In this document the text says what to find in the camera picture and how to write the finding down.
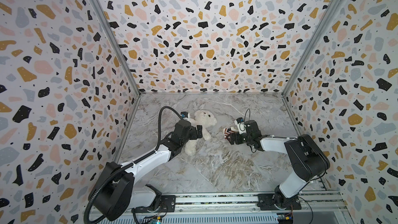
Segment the white plush teddy bear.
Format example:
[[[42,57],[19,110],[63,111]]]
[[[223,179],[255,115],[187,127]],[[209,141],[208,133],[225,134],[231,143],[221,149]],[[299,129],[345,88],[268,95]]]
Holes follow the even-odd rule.
[[[217,119],[209,110],[198,110],[194,113],[193,117],[188,114],[186,117],[183,117],[183,119],[189,121],[195,127],[198,125],[200,126],[198,129],[200,137],[188,141],[184,148],[187,155],[193,156],[197,151],[196,145],[199,139],[204,139],[205,141],[211,140],[212,136],[208,132],[208,129],[217,124]]]

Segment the red white striped sweater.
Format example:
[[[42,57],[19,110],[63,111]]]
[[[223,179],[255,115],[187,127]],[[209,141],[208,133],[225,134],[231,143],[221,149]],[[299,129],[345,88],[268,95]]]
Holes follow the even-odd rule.
[[[230,141],[231,140],[230,135],[236,133],[237,131],[238,130],[235,127],[224,128],[223,130],[224,138]]]

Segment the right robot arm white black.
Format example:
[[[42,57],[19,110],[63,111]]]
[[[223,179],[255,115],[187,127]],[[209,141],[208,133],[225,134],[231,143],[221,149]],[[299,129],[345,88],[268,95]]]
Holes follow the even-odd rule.
[[[256,151],[274,151],[286,154],[293,172],[277,186],[274,195],[265,204],[277,209],[293,206],[299,199],[299,192],[311,181],[323,177],[330,168],[330,162],[315,141],[307,134],[293,138],[263,135],[254,120],[235,120],[235,128],[225,129],[224,137],[232,145],[247,145]]]

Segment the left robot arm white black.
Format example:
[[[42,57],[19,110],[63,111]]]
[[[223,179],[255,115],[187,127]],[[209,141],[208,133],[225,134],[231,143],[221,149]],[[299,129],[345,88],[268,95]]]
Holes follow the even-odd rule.
[[[150,185],[135,188],[136,182],[156,167],[179,155],[189,141],[200,139],[202,136],[201,125],[179,120],[174,131],[158,142],[151,151],[122,164],[106,164],[89,194],[84,223],[97,224],[105,218],[114,221],[131,208],[157,208],[161,193]]]

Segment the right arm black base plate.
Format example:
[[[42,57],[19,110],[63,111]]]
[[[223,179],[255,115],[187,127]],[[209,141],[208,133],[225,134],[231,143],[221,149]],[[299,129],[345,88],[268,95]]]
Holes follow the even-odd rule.
[[[259,194],[257,206],[262,211],[285,211],[285,210],[301,210],[302,206],[298,196],[286,198],[284,195],[275,194]]]

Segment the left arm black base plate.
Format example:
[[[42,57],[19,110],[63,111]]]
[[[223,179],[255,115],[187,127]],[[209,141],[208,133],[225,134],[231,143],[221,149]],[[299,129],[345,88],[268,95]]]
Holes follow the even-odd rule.
[[[175,195],[161,195],[154,200],[155,212],[173,213],[175,211],[176,196]]]

